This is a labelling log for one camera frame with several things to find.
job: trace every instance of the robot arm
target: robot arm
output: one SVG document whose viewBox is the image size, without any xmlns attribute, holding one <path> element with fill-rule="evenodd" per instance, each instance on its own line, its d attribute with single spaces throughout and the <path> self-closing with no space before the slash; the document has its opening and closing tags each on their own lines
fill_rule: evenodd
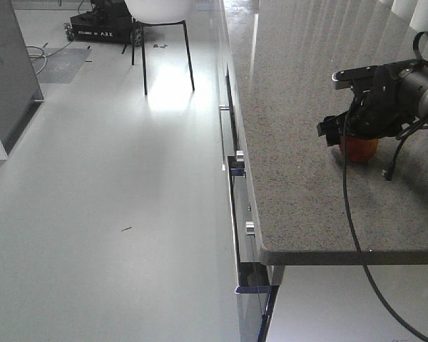
<svg viewBox="0 0 428 342">
<path fill-rule="evenodd" d="M 333 74 L 335 88 L 351 88 L 354 100 L 350 110 L 318 124 L 318 135 L 326 135 L 329 146 L 340 144 L 345 120 L 346 135 L 365 140 L 402 139 L 428 125 L 428 61 L 418 50 L 423 34 L 428 36 L 420 32 L 414 39 L 416 59 Z M 409 127 L 403 130 L 404 124 Z"/>
</svg>

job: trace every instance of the black chair leg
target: black chair leg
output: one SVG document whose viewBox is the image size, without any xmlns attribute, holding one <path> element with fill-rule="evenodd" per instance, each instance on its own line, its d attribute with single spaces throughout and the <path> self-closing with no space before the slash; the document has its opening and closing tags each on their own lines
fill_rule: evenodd
<svg viewBox="0 0 428 342">
<path fill-rule="evenodd" d="M 131 65 L 135 65 L 135 24 L 136 20 L 133 19 L 131 24 Z"/>
<path fill-rule="evenodd" d="M 143 59 L 144 95 L 148 95 L 148 77 L 146 75 L 146 52 L 144 49 L 144 25 L 140 24 L 140 29 L 141 29 L 141 57 Z"/>
<path fill-rule="evenodd" d="M 192 81 L 192 90 L 195 91 L 195 84 L 193 82 L 192 59 L 190 58 L 190 49 L 188 48 L 187 25 L 185 24 L 185 20 L 183 21 L 183 27 L 184 27 L 185 47 L 187 48 L 188 68 L 190 70 L 190 80 Z"/>
</svg>

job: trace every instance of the black cable on floor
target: black cable on floor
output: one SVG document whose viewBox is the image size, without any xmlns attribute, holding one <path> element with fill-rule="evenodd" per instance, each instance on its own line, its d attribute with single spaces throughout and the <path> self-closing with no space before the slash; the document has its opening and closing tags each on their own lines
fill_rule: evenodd
<svg viewBox="0 0 428 342">
<path fill-rule="evenodd" d="M 428 337 L 426 337 L 423 333 L 420 333 L 417 329 L 415 329 L 413 326 L 408 324 L 390 306 L 390 304 L 384 298 L 382 292 L 379 290 L 379 287 L 377 287 L 376 282 L 371 275 L 370 268 L 367 265 L 367 262 L 365 260 L 365 256 L 363 255 L 363 251 L 362 251 L 362 248 L 360 246 L 360 242 L 358 241 L 357 233 L 355 231 L 354 223 L 352 221 L 352 213 L 350 212 L 349 197 L 347 194 L 347 137 L 346 137 L 346 132 L 347 132 L 347 121 L 349 119 L 350 113 L 351 113 L 352 108 L 354 106 L 355 106 L 355 101 L 352 102 L 349 110 L 347 111 L 347 114 L 346 114 L 345 120 L 344 120 L 344 126 L 342 129 L 342 135 L 344 137 L 344 147 L 342 149 L 342 152 L 344 154 L 344 156 L 343 156 L 343 167 L 342 167 L 342 191 L 344 193 L 345 211 L 346 211 L 346 215 L 347 215 L 347 220 L 349 221 L 350 233 L 352 234 L 352 238 L 354 240 L 355 249 L 357 250 L 358 256 L 360 257 L 360 261 L 362 262 L 363 270 L 365 271 L 366 277 L 368 278 L 368 281 L 370 282 L 372 289 L 376 293 L 376 296 L 377 296 L 377 298 L 379 298 L 382 305 L 393 316 L 393 318 L 396 319 L 398 321 L 398 323 L 401 324 L 403 327 L 405 327 L 410 333 L 412 333 L 414 336 L 420 338 L 422 341 L 428 342 Z"/>
</svg>

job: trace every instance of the floor mat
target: floor mat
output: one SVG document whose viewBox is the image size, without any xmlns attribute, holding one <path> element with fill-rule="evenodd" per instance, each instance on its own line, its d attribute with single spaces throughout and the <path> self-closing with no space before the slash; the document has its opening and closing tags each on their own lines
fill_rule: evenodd
<svg viewBox="0 0 428 342">
<path fill-rule="evenodd" d="M 60 49 L 45 48 L 44 52 L 48 56 L 57 50 Z M 70 83 L 90 53 L 91 50 L 87 48 L 65 48 L 49 56 L 46 67 L 37 75 L 38 81 L 40 83 Z M 35 71 L 38 71 L 43 64 L 42 58 L 34 61 Z"/>
</svg>

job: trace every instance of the wheel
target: wheel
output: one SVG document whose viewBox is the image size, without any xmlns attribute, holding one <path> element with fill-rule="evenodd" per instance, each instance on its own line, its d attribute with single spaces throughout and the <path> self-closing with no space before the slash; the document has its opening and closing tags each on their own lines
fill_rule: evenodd
<svg viewBox="0 0 428 342">
<path fill-rule="evenodd" d="M 63 25 L 63 28 L 65 29 L 66 39 L 67 39 L 68 41 L 72 41 L 72 40 L 74 40 L 73 29 L 71 28 L 70 23 L 65 23 L 65 24 Z"/>
<path fill-rule="evenodd" d="M 141 46 L 143 43 L 143 35 L 141 34 L 141 29 L 135 28 L 135 41 L 133 42 L 133 32 L 130 32 L 130 42 L 135 44 L 135 46 Z"/>
</svg>

